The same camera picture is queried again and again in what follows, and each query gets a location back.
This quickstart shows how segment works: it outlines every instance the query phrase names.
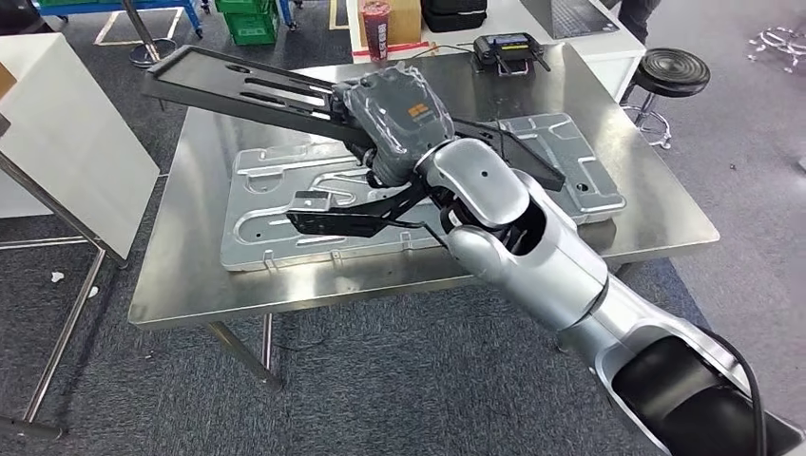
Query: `gray metal plate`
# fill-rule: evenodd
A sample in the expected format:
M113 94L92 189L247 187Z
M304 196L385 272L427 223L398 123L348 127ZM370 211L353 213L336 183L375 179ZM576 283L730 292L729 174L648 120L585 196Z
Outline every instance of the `gray metal plate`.
M577 224L609 219L624 208L615 183L566 114L510 119L501 125L566 174L565 188L548 194ZM366 172L341 142L241 151L233 163L221 264L229 271L271 270L437 246L423 229L387 227L372 238L301 235L285 217L299 190L332 192L338 206L387 198L400 191L371 188ZM425 221L444 235L439 212L427 199L401 219Z
M438 245L424 229L397 227L372 238L301 235L285 217L298 190L328 191L335 195L336 206L352 206L387 198L402 188L370 188L366 173L341 142L240 152L233 163L221 264L229 271L256 271ZM425 221L445 234L429 200L401 219Z
M563 190L548 195L577 225L605 221L626 207L616 183L567 114L507 119L500 125L566 175Z

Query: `orange label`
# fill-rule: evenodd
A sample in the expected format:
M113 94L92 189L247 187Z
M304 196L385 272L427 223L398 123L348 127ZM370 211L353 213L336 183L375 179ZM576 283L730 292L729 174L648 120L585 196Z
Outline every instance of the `orange label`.
M415 104L414 106L409 108L409 115L412 117L417 117L418 115L424 112L428 112L428 110L429 110L428 107L422 103Z

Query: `stool seat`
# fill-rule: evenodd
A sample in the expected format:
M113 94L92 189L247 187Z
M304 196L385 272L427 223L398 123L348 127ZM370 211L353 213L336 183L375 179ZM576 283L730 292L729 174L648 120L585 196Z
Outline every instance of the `stool seat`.
M635 84L647 92L669 98L696 95L710 80L711 70L701 58L670 47L648 50L633 76Z

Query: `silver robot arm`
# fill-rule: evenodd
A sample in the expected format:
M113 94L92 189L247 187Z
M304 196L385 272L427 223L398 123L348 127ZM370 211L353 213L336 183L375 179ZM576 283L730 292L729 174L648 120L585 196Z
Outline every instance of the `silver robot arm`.
M431 187L451 190L478 222L449 232L455 259L557 332L560 347L580 354L612 407L662 452L806 450L802 430L767 412L767 449L759 452L751 385L737 357L609 274L546 191L485 143L450 142L424 157L416 172ZM525 234L501 239L502 228L519 223L528 224Z
M485 142L454 137L450 115L416 68L387 67L337 85L336 93L376 146L365 162L379 182L425 189L450 221L445 243L456 261L557 332L612 407L662 452L806 451L802 430L763 410L738 351L609 274L535 179L509 168ZM289 219L314 233L329 219L305 217L308 223Z

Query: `red cup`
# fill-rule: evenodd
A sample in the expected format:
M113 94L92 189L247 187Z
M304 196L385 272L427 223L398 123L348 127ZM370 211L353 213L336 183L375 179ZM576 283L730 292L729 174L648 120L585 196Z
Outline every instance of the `red cup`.
M392 7L388 3L379 0L367 0L361 7L364 29L367 31L367 47L373 62L386 60L390 10Z

